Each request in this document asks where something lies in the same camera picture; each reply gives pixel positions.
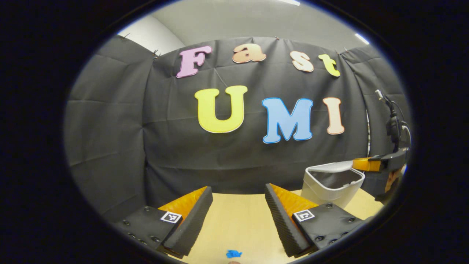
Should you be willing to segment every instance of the letter m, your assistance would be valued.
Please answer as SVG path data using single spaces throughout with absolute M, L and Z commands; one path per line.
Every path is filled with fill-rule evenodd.
M 281 137 L 278 129 L 283 134 L 285 140 L 289 140 L 293 135 L 295 140 L 308 140 L 313 134 L 310 129 L 311 107 L 313 101 L 301 98 L 296 102 L 292 114 L 280 98 L 266 98 L 262 100 L 262 105 L 267 108 L 267 135 L 263 138 L 264 143 L 277 143 Z

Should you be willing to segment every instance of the screw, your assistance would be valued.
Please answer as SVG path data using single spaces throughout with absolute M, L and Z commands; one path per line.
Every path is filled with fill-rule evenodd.
M 150 238 L 151 238 L 151 240 L 153 240 L 155 242 L 159 242 L 159 239 L 156 236 L 151 236 Z

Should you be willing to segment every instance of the black fabric backdrop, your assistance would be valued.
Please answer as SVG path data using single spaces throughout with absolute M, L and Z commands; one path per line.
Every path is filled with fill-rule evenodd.
M 233 49 L 245 43 L 260 45 L 267 58 L 233 62 Z M 179 52 L 205 45 L 213 51 L 206 54 L 199 72 L 176 78 Z M 313 72 L 293 66 L 289 53 L 294 50 L 310 57 Z M 325 70 L 320 54 L 337 62 L 340 77 Z M 219 89 L 216 115 L 226 119 L 231 103 L 225 88 L 232 85 L 248 88 L 243 124 L 230 133 L 205 131 L 197 120 L 195 92 Z M 393 94 L 392 99 L 408 111 L 391 66 L 369 47 L 338 55 L 286 39 L 249 37 L 200 43 L 153 60 L 151 52 L 138 44 L 114 37 L 91 58 L 72 90 L 65 118 L 68 160 L 83 194 L 111 221 L 144 203 L 157 207 L 206 185 L 230 194 L 262 193 L 269 182 L 299 189 L 306 167 L 367 155 L 365 106 L 370 155 L 392 150 L 384 127 L 387 107 L 373 97 L 377 88 Z M 282 137 L 278 143 L 265 144 L 267 111 L 261 101 L 269 97 L 281 98 L 290 112 L 298 99 L 311 99 L 313 137 Z M 326 131 L 325 97 L 342 101 L 343 134 Z M 367 174 L 362 188 L 379 194 L 386 179 L 387 175 Z

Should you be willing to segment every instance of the pink letter f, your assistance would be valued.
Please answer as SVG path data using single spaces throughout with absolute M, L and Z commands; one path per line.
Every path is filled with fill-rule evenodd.
M 194 63 L 197 62 L 197 65 L 201 66 L 205 60 L 204 53 L 211 53 L 211 52 L 212 52 L 212 47 L 210 46 L 198 47 L 198 48 L 181 51 L 181 53 L 179 53 L 179 55 L 182 56 L 181 70 L 178 72 L 176 77 L 182 78 L 182 77 L 196 75 L 199 72 L 199 70 L 194 68 Z

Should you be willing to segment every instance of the blue toy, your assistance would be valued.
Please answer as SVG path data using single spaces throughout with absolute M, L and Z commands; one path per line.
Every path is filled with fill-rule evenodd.
M 242 252 L 238 252 L 237 250 L 228 250 L 227 257 L 232 258 L 232 257 L 237 257 L 241 256 Z

